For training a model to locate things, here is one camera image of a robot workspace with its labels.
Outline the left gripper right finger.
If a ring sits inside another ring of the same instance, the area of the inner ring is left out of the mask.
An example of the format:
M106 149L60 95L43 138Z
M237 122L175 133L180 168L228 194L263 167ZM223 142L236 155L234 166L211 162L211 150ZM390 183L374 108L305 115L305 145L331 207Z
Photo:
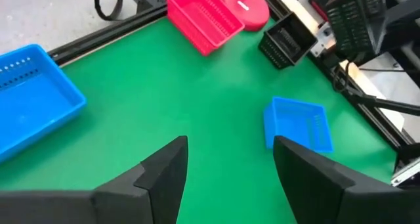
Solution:
M350 169L286 137L273 156L297 223L418 223L419 191Z

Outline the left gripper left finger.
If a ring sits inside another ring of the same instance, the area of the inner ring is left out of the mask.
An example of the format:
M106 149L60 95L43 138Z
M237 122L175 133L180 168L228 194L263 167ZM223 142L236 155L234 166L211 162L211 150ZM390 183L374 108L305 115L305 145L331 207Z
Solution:
M178 136L93 190L1 192L2 223L177 222L188 171L188 138Z

